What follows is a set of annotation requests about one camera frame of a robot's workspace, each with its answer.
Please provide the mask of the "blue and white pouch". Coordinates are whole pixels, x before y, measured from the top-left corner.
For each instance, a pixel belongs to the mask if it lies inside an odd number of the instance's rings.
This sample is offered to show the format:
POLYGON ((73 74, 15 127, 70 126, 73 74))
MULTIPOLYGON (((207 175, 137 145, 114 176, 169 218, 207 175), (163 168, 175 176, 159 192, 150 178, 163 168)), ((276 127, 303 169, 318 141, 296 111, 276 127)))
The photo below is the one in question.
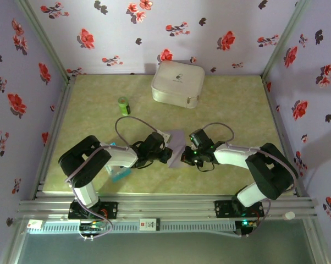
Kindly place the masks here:
POLYGON ((119 147, 115 144, 106 146, 111 158, 104 165, 113 183, 123 179, 131 173, 131 167, 137 160, 134 150, 126 147, 119 147))

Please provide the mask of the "green bottle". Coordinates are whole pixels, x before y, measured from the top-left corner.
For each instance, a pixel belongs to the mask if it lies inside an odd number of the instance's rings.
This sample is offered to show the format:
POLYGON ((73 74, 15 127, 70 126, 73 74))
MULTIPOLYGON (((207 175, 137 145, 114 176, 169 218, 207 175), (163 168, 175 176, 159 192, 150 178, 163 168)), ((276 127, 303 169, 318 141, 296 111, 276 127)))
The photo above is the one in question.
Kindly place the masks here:
POLYGON ((123 116, 128 116, 131 113, 129 101, 125 96, 118 98, 118 105, 123 116))

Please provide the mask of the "white label card red corner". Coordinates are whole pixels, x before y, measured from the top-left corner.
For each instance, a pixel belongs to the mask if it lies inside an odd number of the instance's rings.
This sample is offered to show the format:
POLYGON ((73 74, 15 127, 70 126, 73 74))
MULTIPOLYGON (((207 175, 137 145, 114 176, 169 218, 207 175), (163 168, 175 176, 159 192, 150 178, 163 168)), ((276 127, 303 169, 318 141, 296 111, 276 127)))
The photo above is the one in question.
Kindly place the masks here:
POLYGON ((157 232, 160 231, 161 220, 159 218, 140 218, 139 231, 141 232, 157 232))

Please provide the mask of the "white zip case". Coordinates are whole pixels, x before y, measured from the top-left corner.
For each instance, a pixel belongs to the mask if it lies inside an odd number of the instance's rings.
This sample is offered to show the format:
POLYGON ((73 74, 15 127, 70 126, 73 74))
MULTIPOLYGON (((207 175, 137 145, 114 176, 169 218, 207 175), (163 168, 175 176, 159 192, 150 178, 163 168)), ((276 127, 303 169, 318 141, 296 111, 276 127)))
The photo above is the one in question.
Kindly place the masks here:
POLYGON ((197 106, 205 71, 196 65, 166 60, 160 63, 151 82, 155 101, 188 109, 197 106))

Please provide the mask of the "small circuit board with led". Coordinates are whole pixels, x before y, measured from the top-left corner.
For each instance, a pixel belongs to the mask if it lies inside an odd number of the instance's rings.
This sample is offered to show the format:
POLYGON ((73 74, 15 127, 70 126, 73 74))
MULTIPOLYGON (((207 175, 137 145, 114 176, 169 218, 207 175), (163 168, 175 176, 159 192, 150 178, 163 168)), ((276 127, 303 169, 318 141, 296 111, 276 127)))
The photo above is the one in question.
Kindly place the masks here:
POLYGON ((239 226, 241 228, 252 228, 255 229, 259 225, 260 220, 259 219, 243 219, 239 226))
POLYGON ((79 225, 80 232, 102 232, 106 228, 106 224, 104 222, 90 222, 90 223, 81 223, 79 225))

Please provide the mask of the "aluminium rail beam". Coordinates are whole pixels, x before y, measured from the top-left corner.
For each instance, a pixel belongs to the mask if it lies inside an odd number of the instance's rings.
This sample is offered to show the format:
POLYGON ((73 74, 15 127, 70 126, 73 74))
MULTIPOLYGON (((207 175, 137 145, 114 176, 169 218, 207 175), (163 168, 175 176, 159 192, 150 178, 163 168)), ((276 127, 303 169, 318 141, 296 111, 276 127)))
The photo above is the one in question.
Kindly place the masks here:
MULTIPOLYGON (((141 217, 160 218, 164 221, 215 221, 219 210, 216 201, 229 201, 228 195, 129 195, 102 196, 103 202, 117 202, 120 222, 134 222, 141 217)), ((34 200, 21 201, 18 215, 37 219, 67 219, 73 197, 51 196, 43 193, 34 200)), ((281 196, 263 202, 267 220, 280 220, 288 212, 296 219, 315 219, 315 205, 309 197, 281 196)))

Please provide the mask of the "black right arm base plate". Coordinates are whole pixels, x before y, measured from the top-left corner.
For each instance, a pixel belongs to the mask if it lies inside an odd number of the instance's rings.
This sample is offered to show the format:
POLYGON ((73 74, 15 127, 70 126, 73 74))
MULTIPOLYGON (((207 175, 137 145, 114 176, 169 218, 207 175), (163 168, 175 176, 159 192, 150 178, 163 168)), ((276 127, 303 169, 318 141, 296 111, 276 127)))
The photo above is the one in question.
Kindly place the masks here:
POLYGON ((214 211, 217 218, 261 218, 264 216, 262 202, 245 207, 237 200, 217 200, 214 202, 214 211))

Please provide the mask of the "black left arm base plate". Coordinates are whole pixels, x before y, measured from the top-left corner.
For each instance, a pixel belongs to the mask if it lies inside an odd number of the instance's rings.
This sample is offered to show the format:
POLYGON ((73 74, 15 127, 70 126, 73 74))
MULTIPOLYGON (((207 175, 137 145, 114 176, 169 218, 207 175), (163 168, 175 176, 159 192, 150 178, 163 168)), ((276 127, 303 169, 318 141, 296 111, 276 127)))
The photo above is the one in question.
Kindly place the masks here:
MULTIPOLYGON (((107 219, 116 219, 118 203, 99 201, 90 210, 107 219)), ((73 201, 69 207, 68 219, 99 219, 99 217, 83 209, 77 201, 73 201)))

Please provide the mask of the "aluminium side rail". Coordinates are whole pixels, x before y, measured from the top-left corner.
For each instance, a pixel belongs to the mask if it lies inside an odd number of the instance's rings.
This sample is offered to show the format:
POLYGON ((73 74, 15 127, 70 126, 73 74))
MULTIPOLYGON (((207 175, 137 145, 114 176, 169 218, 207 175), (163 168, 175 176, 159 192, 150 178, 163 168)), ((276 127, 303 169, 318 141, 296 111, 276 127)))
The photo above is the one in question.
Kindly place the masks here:
POLYGON ((297 171, 298 178, 297 183, 295 184, 295 190, 293 193, 295 196, 298 197, 308 197, 308 193, 305 190, 304 184, 303 184, 303 176, 300 174, 299 168, 297 166, 297 163, 294 162, 295 152, 291 148, 290 140, 288 137, 288 132, 286 130, 284 120, 282 117, 282 106, 281 104, 274 98, 273 94, 268 91, 268 81, 265 80, 265 78, 261 77, 262 84, 267 96, 267 100, 269 103, 269 106, 271 108, 272 116, 274 119, 275 127, 279 136, 280 144, 282 146, 282 150, 284 153, 284 156, 286 159, 291 163, 293 168, 297 171))
POLYGON ((59 132, 61 126, 63 124, 64 116, 69 104, 69 100, 71 97, 71 93, 74 88, 74 84, 76 82, 76 77, 71 77, 67 84, 62 89, 60 93, 60 97, 56 106, 56 110, 54 111, 53 121, 51 124, 51 128, 48 132, 48 139, 46 141, 46 145, 44 147, 40 164, 38 166, 38 170, 36 173, 33 189, 30 193, 29 200, 34 200, 37 198, 37 193, 41 191, 41 185, 45 184, 46 176, 49 170, 49 166, 56 148, 56 143, 59 137, 59 132))

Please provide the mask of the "aluminium corner post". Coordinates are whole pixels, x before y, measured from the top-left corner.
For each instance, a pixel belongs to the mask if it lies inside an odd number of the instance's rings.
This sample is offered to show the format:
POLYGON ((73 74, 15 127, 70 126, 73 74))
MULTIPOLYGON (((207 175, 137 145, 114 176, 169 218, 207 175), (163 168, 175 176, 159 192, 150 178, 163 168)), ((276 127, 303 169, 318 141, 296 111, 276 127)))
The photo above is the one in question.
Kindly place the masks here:
POLYGON ((43 26, 41 25, 37 15, 35 14, 29 0, 14 0, 17 4, 19 9, 22 11, 25 18, 28 20, 28 23, 32 27, 33 31, 35 32, 36 36, 40 40, 41 44, 45 48, 46 52, 50 56, 51 60, 53 60, 54 65, 59 70, 61 76, 63 77, 65 83, 67 84, 70 80, 66 70, 63 67, 63 63, 61 62, 60 58, 58 57, 58 53, 54 49, 46 31, 44 30, 43 26))
POLYGON ((290 36, 293 34, 295 28, 297 27, 301 17, 303 16, 303 13, 305 10, 308 8, 311 0, 298 0, 297 4, 295 6, 294 12, 292 13, 271 57, 269 58, 264 71, 261 74, 261 79, 265 79, 269 72, 272 70, 274 67, 274 64, 276 60, 278 59, 278 56, 282 52, 284 46, 288 42, 290 36))

